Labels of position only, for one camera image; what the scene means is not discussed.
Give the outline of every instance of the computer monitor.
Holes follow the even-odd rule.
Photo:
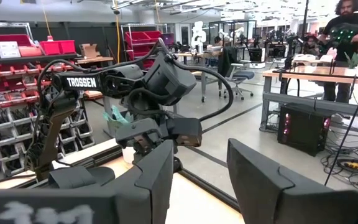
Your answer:
[[[161,34],[161,38],[164,41],[164,44],[167,46],[171,46],[175,43],[174,33]]]

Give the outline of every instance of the curly hair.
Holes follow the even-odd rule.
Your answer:
[[[343,2],[346,1],[352,1],[353,3],[353,12],[357,12],[358,11],[358,0],[339,0],[338,4],[336,5],[336,9],[335,9],[335,14],[337,15],[341,15],[341,7]]]

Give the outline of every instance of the person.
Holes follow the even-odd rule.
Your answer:
[[[223,40],[222,38],[220,38],[220,36],[216,36],[214,42],[215,42],[215,46],[223,47]]]
[[[349,23],[358,25],[358,13],[355,13],[357,11],[358,0],[340,0],[335,10],[335,13],[338,16],[328,22],[323,30],[323,34],[319,37],[319,40],[326,43],[330,30],[340,24]],[[350,58],[353,54],[358,54],[358,34],[352,38],[350,43],[341,43],[337,47],[337,56],[335,58],[337,67],[347,67],[345,53],[348,54]],[[351,85],[347,83],[339,83],[337,96],[335,93],[335,85],[335,83],[331,82],[324,83],[324,100],[349,103]]]
[[[308,41],[303,47],[303,54],[319,55],[319,48],[317,46],[317,38],[313,35],[307,37]]]

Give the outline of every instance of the workbench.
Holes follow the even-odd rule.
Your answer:
[[[206,66],[206,59],[210,58],[210,57],[213,57],[212,54],[210,54],[210,53],[202,53],[202,54],[193,55],[191,53],[184,52],[184,53],[177,53],[175,55],[177,57],[183,57],[183,63],[185,65],[187,65],[187,57],[199,58],[200,59],[200,64],[203,67]],[[217,79],[212,79],[212,80],[208,81],[205,72],[201,73],[201,102],[204,103],[205,99],[206,99],[206,97],[205,97],[206,85],[216,83],[216,82],[218,82]]]
[[[76,161],[91,159],[93,155],[103,153],[103,151],[110,150],[112,147],[118,147],[115,139],[70,154],[65,158],[65,162],[74,164]],[[116,177],[119,177],[132,167],[132,165],[126,163],[122,157],[106,162],[102,166],[112,168]],[[26,174],[33,174],[33,172],[27,171],[19,175]],[[32,179],[34,178],[30,177],[1,182],[0,189],[16,188]],[[168,209],[166,223],[244,224],[244,220],[241,214],[230,206],[199,188],[181,174],[174,174],[170,195],[170,208]]]
[[[269,111],[270,102],[277,103],[298,103],[302,105],[312,106],[318,109],[326,109],[335,111],[335,113],[353,115],[357,105],[348,103],[337,103],[333,101],[317,100],[316,98],[304,98],[297,96],[289,96],[285,94],[287,81],[289,78],[296,78],[299,80],[310,80],[320,82],[335,82],[358,84],[358,69],[354,72],[349,72],[348,68],[336,67],[333,71],[331,67],[314,67],[314,66],[298,66],[291,70],[284,70],[281,77],[280,93],[272,93],[272,78],[280,78],[280,73],[275,70],[268,70],[263,72],[265,78],[264,92],[263,92],[263,107],[262,118],[260,122],[260,130],[267,131],[268,117],[271,114]]]

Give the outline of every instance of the office chair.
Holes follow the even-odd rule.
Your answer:
[[[250,61],[245,60],[237,60],[235,56],[235,51],[233,52],[232,47],[223,48],[223,53],[219,56],[219,68],[218,71],[221,75],[225,77],[225,79],[229,82],[233,82],[236,84],[235,87],[232,87],[233,92],[237,95],[241,96],[241,100],[244,100],[243,91],[249,92],[251,96],[254,93],[250,90],[246,90],[239,87],[239,84],[243,83],[246,80],[250,80],[255,77],[254,72],[249,72],[245,70],[235,71],[236,68],[245,67],[245,64],[250,63]],[[221,93],[221,85],[219,85],[219,97],[222,95]],[[223,92],[223,98],[227,98],[227,90]]]

